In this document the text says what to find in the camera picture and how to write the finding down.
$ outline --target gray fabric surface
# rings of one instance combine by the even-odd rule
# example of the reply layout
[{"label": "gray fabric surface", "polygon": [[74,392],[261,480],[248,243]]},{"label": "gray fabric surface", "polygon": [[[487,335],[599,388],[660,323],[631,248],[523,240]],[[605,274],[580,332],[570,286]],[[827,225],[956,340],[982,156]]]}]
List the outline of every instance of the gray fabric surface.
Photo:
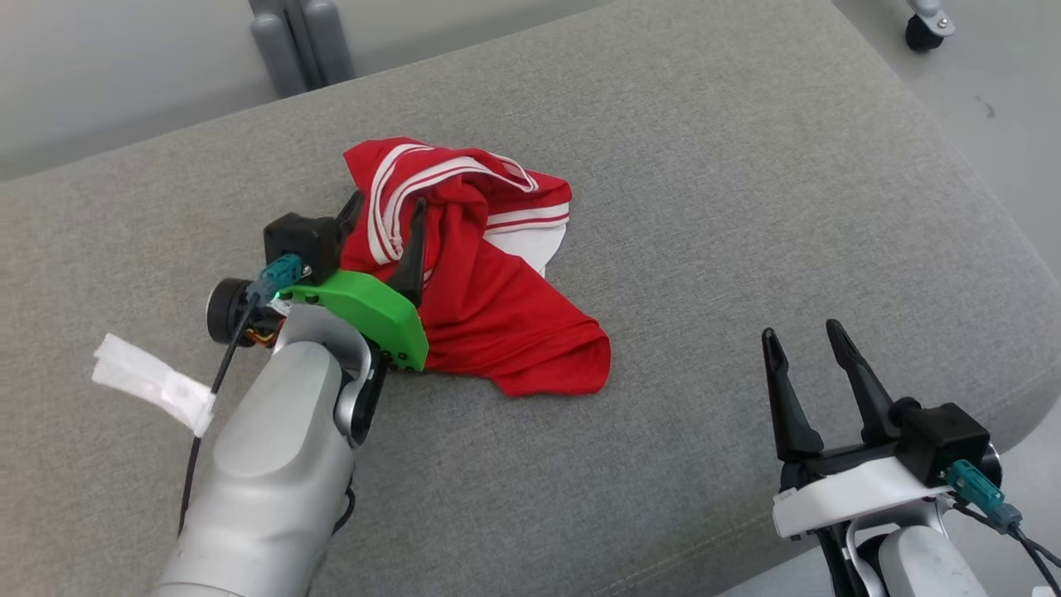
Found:
[{"label": "gray fabric surface", "polygon": [[[11,594],[150,586],[189,435],[92,387],[92,350],[209,381],[209,289],[257,270],[278,214],[334,212],[342,152],[390,135],[571,180],[549,278],[613,371],[515,402],[388,380],[314,595],[711,595],[810,547],[769,519],[767,326],[832,445],[858,418],[830,317],[893,394],[958,402],[1003,450],[1061,390],[1057,283],[831,4],[619,2],[0,187]],[[264,359],[238,355],[216,426]]]}]

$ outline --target white plastic part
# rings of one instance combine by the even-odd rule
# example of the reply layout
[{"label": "white plastic part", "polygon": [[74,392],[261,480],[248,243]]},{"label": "white plastic part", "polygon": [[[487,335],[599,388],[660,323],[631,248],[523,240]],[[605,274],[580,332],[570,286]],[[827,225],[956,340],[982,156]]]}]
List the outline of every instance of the white plastic part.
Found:
[{"label": "white plastic part", "polygon": [[951,540],[928,527],[906,527],[881,544],[881,572],[891,597],[988,597]]},{"label": "white plastic part", "polygon": [[773,496],[773,526],[779,535],[793,537],[950,490],[926,488],[894,457],[871,460]]},{"label": "white plastic part", "polygon": [[92,382],[157,405],[202,438],[213,420],[210,388],[162,363],[158,357],[107,334],[92,355]]}]

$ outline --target black cable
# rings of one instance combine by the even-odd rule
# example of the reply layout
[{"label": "black cable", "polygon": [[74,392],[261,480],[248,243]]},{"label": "black cable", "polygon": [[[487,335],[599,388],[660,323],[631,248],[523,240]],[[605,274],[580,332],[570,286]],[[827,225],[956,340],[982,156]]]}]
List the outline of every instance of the black cable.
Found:
[{"label": "black cable", "polygon": [[332,527],[332,534],[337,533],[338,530],[342,529],[344,525],[346,525],[346,522],[350,520],[350,515],[353,514],[353,503],[354,503],[354,499],[355,498],[354,498],[354,495],[353,495],[353,488],[347,487],[346,488],[346,512],[343,512],[343,515],[338,517],[338,521],[335,521],[335,526]]},{"label": "black cable", "polygon": [[1021,542],[1021,545],[1024,546],[1024,550],[1028,552],[1028,556],[1031,557],[1031,561],[1036,563],[1036,567],[1043,574],[1043,578],[1046,579],[1046,584],[1050,585],[1050,591],[1053,591],[1055,595],[1061,595],[1061,586],[1058,586],[1058,581],[1054,579],[1054,575],[1050,574],[1050,569],[1046,567],[1043,559],[1039,557],[1039,552],[1031,546],[1028,538],[1024,535],[1024,531],[1021,530],[1021,527],[1014,524],[1009,529],[1009,535]]},{"label": "black cable", "polygon": [[[247,309],[243,312],[243,317],[240,318],[239,326],[236,327],[236,334],[232,335],[232,339],[228,343],[225,356],[221,359],[221,367],[218,368],[218,375],[213,377],[213,386],[210,386],[210,393],[215,397],[221,390],[221,383],[225,380],[225,374],[228,373],[228,366],[232,364],[232,355],[236,354],[236,349],[240,346],[240,339],[247,332],[250,313],[255,311],[257,302],[258,295],[253,294],[247,300]],[[185,492],[180,496],[180,523],[177,525],[178,535],[185,530],[185,514],[188,513],[188,504],[192,499],[192,478],[195,476],[195,463],[198,461],[198,449],[202,443],[202,438],[192,438],[192,450],[188,454],[188,469],[185,470]]]},{"label": "black cable", "polygon": [[[969,516],[970,519],[975,519],[978,523],[980,523],[982,525],[989,526],[992,529],[994,528],[994,525],[991,524],[991,521],[989,521],[987,516],[980,514],[979,512],[975,512],[974,510],[970,509],[968,506],[964,506],[962,504],[955,504],[954,505],[954,509],[957,510],[958,512],[961,512],[966,516]],[[1042,556],[1044,558],[1046,558],[1047,560],[1049,560],[1051,564],[1054,564],[1055,566],[1061,568],[1061,558],[1058,558],[1054,554],[1050,554],[1049,549],[1046,549],[1045,547],[1043,547],[1039,543],[1036,543],[1034,541],[1031,541],[1027,537],[1025,537],[1025,540],[1028,542],[1028,545],[1030,545],[1032,547],[1032,549],[1034,549],[1036,551],[1039,551],[1040,554],[1042,554]]]}]

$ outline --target cable connector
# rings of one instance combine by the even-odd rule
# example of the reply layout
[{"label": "cable connector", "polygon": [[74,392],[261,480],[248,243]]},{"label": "cable connector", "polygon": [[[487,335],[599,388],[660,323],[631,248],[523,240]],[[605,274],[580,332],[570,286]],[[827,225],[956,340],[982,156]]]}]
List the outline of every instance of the cable connector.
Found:
[{"label": "cable connector", "polygon": [[991,526],[1001,534],[1008,534],[1024,516],[1016,508],[1006,504],[1006,494],[968,460],[957,460],[946,472],[946,482],[962,499],[987,514]]},{"label": "cable connector", "polygon": [[279,259],[265,265],[258,279],[247,286],[247,303],[258,308],[273,300],[278,289],[298,283],[303,277],[302,260],[293,252],[280,256]]}]

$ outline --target caster wheel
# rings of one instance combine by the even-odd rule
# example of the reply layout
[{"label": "caster wheel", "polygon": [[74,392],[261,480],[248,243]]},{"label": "caster wheel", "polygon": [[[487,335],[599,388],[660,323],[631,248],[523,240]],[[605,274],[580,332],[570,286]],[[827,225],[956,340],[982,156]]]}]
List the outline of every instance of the caster wheel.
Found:
[{"label": "caster wheel", "polygon": [[939,48],[943,38],[928,29],[921,17],[914,15],[906,21],[906,45],[915,52],[927,52]]}]

